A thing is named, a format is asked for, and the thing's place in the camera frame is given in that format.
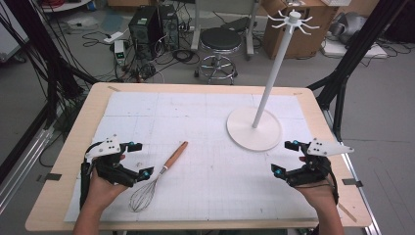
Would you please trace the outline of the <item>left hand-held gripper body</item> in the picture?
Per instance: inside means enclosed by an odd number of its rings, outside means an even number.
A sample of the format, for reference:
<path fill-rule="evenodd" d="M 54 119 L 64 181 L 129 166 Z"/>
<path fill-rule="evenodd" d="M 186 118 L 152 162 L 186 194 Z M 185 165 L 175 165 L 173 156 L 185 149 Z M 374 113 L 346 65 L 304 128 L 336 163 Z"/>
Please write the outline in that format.
<path fill-rule="evenodd" d="M 112 184 L 132 187 L 137 181 L 138 172 L 125 168 L 121 163 L 120 142 L 114 134 L 104 141 L 92 144 L 85 152 L 84 160 L 91 162 L 98 175 Z"/>

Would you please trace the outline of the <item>wooden-handled wire whisk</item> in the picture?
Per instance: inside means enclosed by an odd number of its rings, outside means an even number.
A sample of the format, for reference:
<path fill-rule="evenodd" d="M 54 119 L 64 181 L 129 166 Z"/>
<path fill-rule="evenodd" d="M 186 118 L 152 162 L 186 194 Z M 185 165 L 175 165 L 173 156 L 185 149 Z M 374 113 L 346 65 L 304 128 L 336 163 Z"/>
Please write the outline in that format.
<path fill-rule="evenodd" d="M 159 179 L 171 168 L 171 166 L 177 161 L 188 146 L 188 142 L 184 141 L 166 160 L 163 164 L 161 171 L 158 173 L 155 179 L 151 182 L 138 188 L 130 197 L 129 208 L 133 212 L 142 212 L 145 210 L 150 203 L 153 201 L 157 183 Z"/>

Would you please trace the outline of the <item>white hook rack stand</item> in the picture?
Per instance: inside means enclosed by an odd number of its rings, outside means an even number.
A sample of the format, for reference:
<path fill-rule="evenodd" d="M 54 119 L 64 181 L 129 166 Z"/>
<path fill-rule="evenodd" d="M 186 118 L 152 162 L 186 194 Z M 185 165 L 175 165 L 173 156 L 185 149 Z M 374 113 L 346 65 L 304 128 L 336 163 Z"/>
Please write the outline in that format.
<path fill-rule="evenodd" d="M 278 14 L 279 18 L 268 18 L 278 23 L 278 25 L 274 25 L 274 28 L 284 27 L 285 32 L 259 105 L 257 108 L 244 107 L 234 110 L 226 122 L 227 132 L 231 139 L 239 146 L 251 151 L 268 151 L 280 143 L 283 133 L 282 125 L 277 117 L 265 110 L 265 107 L 295 29 L 298 28 L 305 35 L 310 35 L 310 32 L 306 32 L 304 27 L 317 29 L 317 26 L 307 24 L 311 17 L 302 20 L 300 12 L 296 10 L 292 10 L 287 15 L 283 15 L 281 12 Z"/>

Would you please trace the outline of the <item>person's left hand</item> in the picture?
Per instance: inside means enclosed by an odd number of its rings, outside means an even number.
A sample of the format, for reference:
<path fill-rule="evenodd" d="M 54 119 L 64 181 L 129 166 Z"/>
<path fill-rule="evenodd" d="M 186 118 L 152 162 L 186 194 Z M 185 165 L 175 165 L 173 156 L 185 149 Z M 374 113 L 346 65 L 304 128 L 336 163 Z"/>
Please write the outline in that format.
<path fill-rule="evenodd" d="M 97 169 L 93 168 L 88 195 L 82 209 L 86 212 L 102 212 L 126 189 L 122 184 L 113 185 L 100 177 Z"/>

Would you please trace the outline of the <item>person's right hand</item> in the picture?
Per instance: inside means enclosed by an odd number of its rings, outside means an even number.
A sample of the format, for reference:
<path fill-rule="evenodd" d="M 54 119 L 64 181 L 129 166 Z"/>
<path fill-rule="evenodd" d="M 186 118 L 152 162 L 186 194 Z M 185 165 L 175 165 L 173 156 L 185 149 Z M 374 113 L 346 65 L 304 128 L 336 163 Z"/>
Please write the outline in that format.
<path fill-rule="evenodd" d="M 322 181 L 303 184 L 296 187 L 308 203 L 317 212 L 336 211 L 337 205 L 335 203 L 334 182 L 331 175 L 326 176 Z"/>

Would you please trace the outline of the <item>grey tape piece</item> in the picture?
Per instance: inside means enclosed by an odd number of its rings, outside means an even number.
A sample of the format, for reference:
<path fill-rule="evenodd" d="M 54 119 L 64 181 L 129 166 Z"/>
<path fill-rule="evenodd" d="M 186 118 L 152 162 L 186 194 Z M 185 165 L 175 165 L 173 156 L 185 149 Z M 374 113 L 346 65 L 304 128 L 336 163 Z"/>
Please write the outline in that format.
<path fill-rule="evenodd" d="M 363 187 L 363 183 L 360 180 L 354 178 L 344 178 L 342 179 L 344 185 L 354 185 L 357 188 Z"/>
<path fill-rule="evenodd" d="M 58 173 L 47 173 L 45 175 L 38 175 L 36 181 L 40 183 L 45 183 L 46 181 L 59 181 L 62 175 Z"/>

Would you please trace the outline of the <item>wooden table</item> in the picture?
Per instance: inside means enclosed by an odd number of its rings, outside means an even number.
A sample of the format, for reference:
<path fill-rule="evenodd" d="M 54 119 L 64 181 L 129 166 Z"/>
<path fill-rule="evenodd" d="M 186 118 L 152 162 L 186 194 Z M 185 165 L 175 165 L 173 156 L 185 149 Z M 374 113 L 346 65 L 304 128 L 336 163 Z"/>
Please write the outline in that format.
<path fill-rule="evenodd" d="M 81 111 L 75 120 L 69 137 L 52 168 L 52 173 L 61 174 L 60 180 L 47 180 L 25 222 L 25 229 L 32 232 L 72 231 L 73 222 L 64 222 L 71 190 L 82 162 L 83 154 L 95 134 L 99 121 L 111 95 L 115 92 L 160 92 L 160 93 L 216 93 L 216 94 L 261 94 L 260 86 L 196 85 L 196 84 L 143 84 L 99 82 L 92 86 Z M 333 140 L 326 120 L 320 113 L 312 92 L 307 88 L 274 87 L 273 95 L 297 97 L 305 120 L 312 134 Z M 346 164 L 348 155 L 332 157 L 334 173 L 340 179 L 352 178 L 351 164 Z M 366 227 L 372 224 L 370 214 L 356 186 L 344 185 L 340 180 L 340 211 L 345 227 Z M 151 229 L 256 229 L 256 228 L 300 228 L 316 225 L 316 221 L 301 219 L 257 219 L 257 220 L 208 220 L 167 222 L 103 222 L 103 230 L 151 230 Z"/>

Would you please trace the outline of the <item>white grid mat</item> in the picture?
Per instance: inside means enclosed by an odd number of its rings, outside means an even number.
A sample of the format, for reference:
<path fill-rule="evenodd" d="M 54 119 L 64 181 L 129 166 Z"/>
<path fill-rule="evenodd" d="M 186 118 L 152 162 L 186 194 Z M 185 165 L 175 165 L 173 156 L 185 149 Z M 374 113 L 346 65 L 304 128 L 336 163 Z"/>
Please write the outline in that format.
<path fill-rule="evenodd" d="M 163 164 L 184 142 L 188 146 L 159 179 L 153 201 L 140 212 L 129 208 L 127 189 L 105 209 L 102 219 L 125 221 L 208 221 L 315 219 L 301 193 L 276 178 L 271 165 L 300 167 L 299 153 L 282 144 L 266 152 L 246 150 L 230 138 L 228 116 L 255 107 L 253 94 L 116 92 L 112 94 L 93 137 L 103 141 L 139 142 L 123 165 L 132 170 Z"/>

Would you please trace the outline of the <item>brown cardboard box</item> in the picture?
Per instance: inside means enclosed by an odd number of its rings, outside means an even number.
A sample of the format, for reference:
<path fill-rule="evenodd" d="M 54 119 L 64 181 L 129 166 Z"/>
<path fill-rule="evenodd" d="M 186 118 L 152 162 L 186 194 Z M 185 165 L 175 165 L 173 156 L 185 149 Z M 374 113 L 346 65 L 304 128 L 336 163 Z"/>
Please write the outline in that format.
<path fill-rule="evenodd" d="M 328 6 L 321 0 L 261 0 L 261 7 L 274 19 L 280 18 L 279 13 L 287 16 L 293 10 L 300 13 L 302 20 L 311 18 L 306 24 L 314 29 L 303 25 L 305 33 L 298 28 L 294 30 L 286 59 L 314 57 L 339 11 L 338 7 Z"/>

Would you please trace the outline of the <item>large black computer tower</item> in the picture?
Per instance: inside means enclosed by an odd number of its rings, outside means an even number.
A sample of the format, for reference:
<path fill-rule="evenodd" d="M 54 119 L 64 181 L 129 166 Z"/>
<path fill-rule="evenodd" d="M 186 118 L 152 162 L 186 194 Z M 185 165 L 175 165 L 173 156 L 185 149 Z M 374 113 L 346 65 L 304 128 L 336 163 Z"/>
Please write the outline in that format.
<path fill-rule="evenodd" d="M 161 29 L 156 6 L 140 6 L 128 24 L 136 57 L 154 59 L 155 44 L 161 38 Z"/>

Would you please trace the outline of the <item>slim black computer tower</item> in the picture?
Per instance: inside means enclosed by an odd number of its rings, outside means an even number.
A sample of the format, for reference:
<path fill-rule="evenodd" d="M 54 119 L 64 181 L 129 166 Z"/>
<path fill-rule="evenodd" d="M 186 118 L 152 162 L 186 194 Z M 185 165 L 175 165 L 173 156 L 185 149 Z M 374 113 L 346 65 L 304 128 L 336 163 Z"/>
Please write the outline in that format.
<path fill-rule="evenodd" d="M 172 5 L 159 5 L 161 31 L 164 46 L 170 50 L 179 48 L 178 17 Z"/>

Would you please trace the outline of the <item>black round stool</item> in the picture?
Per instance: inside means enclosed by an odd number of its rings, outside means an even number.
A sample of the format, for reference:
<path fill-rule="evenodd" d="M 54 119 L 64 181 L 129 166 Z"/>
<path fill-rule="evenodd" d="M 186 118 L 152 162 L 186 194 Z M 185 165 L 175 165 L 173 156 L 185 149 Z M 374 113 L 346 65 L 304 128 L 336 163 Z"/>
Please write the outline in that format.
<path fill-rule="evenodd" d="M 228 58 L 228 55 L 237 52 L 241 44 L 241 36 L 234 30 L 214 27 L 203 31 L 200 45 L 210 51 L 210 55 L 200 60 L 194 71 L 194 77 L 203 75 L 207 78 L 207 83 L 229 79 L 230 84 L 233 85 L 238 72 L 235 63 Z"/>

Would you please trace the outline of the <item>grey bag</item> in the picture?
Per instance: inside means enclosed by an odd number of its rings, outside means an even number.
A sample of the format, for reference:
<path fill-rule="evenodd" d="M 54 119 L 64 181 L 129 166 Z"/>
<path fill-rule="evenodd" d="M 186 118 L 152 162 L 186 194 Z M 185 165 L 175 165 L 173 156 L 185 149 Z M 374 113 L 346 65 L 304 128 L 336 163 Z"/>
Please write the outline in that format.
<path fill-rule="evenodd" d="M 329 31 L 337 37 L 344 45 L 363 28 L 367 19 L 355 12 L 339 13 L 331 23 Z"/>

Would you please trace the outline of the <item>aluminium rail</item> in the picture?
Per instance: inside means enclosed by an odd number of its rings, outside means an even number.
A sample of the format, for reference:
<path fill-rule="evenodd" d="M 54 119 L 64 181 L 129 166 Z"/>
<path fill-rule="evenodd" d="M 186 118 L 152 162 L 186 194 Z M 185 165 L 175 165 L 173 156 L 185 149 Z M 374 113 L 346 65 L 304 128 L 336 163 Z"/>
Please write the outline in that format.
<path fill-rule="evenodd" d="M 47 144 L 51 141 L 54 132 L 54 127 L 40 129 L 23 147 L 23 152 L 19 154 L 20 158 L 17 164 L 12 167 L 5 181 L 0 184 L 0 215 L 8 207 Z"/>
<path fill-rule="evenodd" d="M 327 124 L 329 125 L 330 129 L 333 132 L 333 136 L 336 139 L 336 141 L 338 141 L 341 145 L 344 145 L 344 142 L 342 140 L 340 140 L 340 137 L 336 137 L 336 135 L 334 134 L 334 130 L 333 130 L 333 126 L 334 126 L 334 118 L 331 115 L 330 111 L 322 111 L 322 114 L 324 116 L 324 118 L 326 119 Z M 366 195 L 364 193 L 364 188 L 363 188 L 363 183 L 360 181 L 359 177 L 357 176 L 357 173 L 353 167 L 353 164 L 351 162 L 351 159 L 349 157 L 348 153 L 345 154 L 341 154 L 346 167 L 348 169 L 348 171 L 351 173 L 352 175 L 352 180 L 354 182 L 354 185 L 356 186 L 357 190 L 359 191 L 360 197 L 365 205 L 366 210 L 368 211 L 369 215 L 370 215 L 370 219 L 371 219 L 371 224 L 364 227 L 364 231 L 366 235 L 382 235 L 382 232 L 380 230 L 380 227 L 378 225 L 378 222 L 375 218 L 375 215 L 373 214 L 371 207 L 369 205 L 369 202 L 366 198 Z"/>

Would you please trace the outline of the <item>black metal frame stand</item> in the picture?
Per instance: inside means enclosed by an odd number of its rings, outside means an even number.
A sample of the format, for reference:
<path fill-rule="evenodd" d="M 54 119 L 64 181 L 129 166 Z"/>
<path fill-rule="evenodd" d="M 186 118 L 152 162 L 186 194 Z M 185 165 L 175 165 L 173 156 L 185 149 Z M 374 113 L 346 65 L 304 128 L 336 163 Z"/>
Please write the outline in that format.
<path fill-rule="evenodd" d="M 59 101 L 58 94 L 63 95 L 66 99 L 79 96 L 82 88 L 75 81 L 76 76 L 90 84 L 99 82 L 94 76 L 77 69 L 63 58 L 30 0 L 0 1 L 0 8 L 3 8 L 4 5 L 8 7 L 27 35 L 29 45 L 23 42 L 22 38 L 12 28 L 12 24 L 5 18 L 0 17 L 0 24 L 16 39 L 28 56 L 35 72 L 47 82 L 48 87 L 46 104 L 8 157 L 0 164 L 0 185 L 9 176 L 41 125 L 46 123 L 50 126 L 55 119 Z"/>
<path fill-rule="evenodd" d="M 348 79 L 364 58 L 365 51 L 375 42 L 387 24 L 401 11 L 407 1 L 379 0 L 365 25 L 349 46 L 352 49 L 361 47 L 363 52 L 351 53 L 348 51 L 329 75 L 307 86 L 312 91 L 321 88 L 316 101 L 322 111 L 329 111 L 332 101 L 336 100 L 333 130 L 336 137 L 340 137 L 340 140 L 342 140 L 342 119 Z"/>

